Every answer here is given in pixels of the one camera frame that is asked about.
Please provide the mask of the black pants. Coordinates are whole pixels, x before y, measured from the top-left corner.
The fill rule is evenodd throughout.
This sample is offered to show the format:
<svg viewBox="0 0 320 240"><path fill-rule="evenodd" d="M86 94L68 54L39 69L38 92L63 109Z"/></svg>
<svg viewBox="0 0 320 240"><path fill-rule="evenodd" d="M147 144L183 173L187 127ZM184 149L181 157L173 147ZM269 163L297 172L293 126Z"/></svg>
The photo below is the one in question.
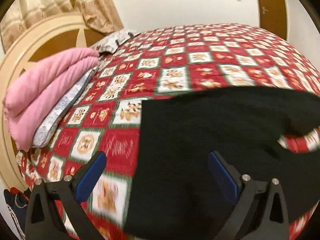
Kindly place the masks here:
<svg viewBox="0 0 320 240"><path fill-rule="evenodd" d="M142 104L138 161L124 231L143 239L211 239L231 213L208 168L216 151L253 179L277 178L289 222L319 201L319 150L286 150L319 126L319 97L224 87Z"/></svg>

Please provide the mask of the dark clothes pile beside bed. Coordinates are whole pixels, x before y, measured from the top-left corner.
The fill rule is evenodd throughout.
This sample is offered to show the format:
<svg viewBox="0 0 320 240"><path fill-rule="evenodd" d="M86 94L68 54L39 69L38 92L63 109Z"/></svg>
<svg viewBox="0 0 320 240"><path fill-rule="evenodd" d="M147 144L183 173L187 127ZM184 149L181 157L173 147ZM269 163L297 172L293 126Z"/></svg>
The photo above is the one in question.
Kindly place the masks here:
<svg viewBox="0 0 320 240"><path fill-rule="evenodd" d="M25 220L30 195L30 189L27 189L24 192L21 192L14 187L10 190L4 190L4 199L20 239L25 239Z"/></svg>

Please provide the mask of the grey patterned pillow under blanket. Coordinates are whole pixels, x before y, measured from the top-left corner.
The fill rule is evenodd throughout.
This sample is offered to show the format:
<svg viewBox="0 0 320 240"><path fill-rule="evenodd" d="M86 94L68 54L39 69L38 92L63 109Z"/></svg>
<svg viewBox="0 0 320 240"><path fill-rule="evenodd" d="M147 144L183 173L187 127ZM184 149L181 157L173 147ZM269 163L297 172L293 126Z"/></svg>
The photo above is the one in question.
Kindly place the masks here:
<svg viewBox="0 0 320 240"><path fill-rule="evenodd" d="M32 148L42 148L46 146L54 135L59 122L73 106L76 100L84 92L86 86L97 71L97 67L89 69L76 83L59 99L49 114L44 118L36 130Z"/></svg>

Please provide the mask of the red patchwork bear bedspread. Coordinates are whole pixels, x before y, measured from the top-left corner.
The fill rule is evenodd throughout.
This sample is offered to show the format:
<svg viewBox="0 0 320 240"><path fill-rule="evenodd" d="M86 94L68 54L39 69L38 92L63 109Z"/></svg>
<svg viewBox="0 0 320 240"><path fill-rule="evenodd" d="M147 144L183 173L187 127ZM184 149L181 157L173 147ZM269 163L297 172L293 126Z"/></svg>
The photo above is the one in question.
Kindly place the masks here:
<svg viewBox="0 0 320 240"><path fill-rule="evenodd" d="M126 215L137 160L142 102L224 86L267 86L319 93L319 72L273 33L242 24L185 25L101 41L95 75L72 90L67 111L41 148L19 153L25 182L58 181L92 154L108 158L105 173L82 207L105 239L127 239Z"/></svg>

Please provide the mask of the pink folded blanket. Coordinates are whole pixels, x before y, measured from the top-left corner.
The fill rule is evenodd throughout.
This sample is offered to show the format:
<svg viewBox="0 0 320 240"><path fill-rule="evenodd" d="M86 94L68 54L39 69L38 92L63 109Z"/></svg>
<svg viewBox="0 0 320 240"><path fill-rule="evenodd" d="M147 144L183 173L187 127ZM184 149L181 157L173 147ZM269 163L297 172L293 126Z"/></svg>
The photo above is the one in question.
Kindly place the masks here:
<svg viewBox="0 0 320 240"><path fill-rule="evenodd" d="M71 48L42 59L6 90L7 127L18 150L28 151L44 118L59 99L98 63L92 48Z"/></svg>

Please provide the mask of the grey patterned far pillow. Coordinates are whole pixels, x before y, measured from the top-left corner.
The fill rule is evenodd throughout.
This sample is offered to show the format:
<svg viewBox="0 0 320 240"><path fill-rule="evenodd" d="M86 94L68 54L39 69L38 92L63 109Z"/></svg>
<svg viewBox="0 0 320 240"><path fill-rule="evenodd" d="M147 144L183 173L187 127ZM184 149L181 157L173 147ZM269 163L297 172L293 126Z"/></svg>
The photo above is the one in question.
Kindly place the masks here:
<svg viewBox="0 0 320 240"><path fill-rule="evenodd" d="M115 53L117 49L127 42L129 39L138 36L140 32L132 29L121 29L114 33L111 33L95 44L91 45L92 49L95 49L99 54L100 53Z"/></svg>

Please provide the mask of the cream wooden headboard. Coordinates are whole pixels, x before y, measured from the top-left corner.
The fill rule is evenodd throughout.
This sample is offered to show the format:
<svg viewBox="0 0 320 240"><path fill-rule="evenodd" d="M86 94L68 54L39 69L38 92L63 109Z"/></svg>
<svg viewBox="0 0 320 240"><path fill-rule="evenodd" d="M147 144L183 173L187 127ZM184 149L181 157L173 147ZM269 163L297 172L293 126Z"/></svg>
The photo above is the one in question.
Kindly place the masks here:
<svg viewBox="0 0 320 240"><path fill-rule="evenodd" d="M37 61L68 48L91 46L103 37L89 28L77 12L50 16L36 23L14 42L1 60L1 99L12 81ZM5 125L3 109L1 106L1 180L8 189L24 191L28 185L16 163L17 148Z"/></svg>

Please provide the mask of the brown wooden door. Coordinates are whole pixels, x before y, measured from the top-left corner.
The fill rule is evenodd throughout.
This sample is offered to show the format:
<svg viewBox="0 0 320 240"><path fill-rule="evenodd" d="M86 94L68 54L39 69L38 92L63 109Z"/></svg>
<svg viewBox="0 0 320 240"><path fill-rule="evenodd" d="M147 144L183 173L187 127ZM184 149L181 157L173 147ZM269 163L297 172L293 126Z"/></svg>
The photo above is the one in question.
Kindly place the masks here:
<svg viewBox="0 0 320 240"><path fill-rule="evenodd" d="M287 13L285 0L258 0L260 27L286 40Z"/></svg>

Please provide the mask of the beige patterned curtain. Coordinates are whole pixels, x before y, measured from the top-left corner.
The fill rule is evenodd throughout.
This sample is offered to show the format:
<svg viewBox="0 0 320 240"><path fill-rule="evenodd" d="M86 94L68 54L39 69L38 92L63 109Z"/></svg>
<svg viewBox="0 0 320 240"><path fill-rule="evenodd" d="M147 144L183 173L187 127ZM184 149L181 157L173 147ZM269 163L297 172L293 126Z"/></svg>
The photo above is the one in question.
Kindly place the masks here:
<svg viewBox="0 0 320 240"><path fill-rule="evenodd" d="M88 27L105 35L124 27L113 0L15 0L1 20L4 50L35 23L65 12L81 13Z"/></svg>

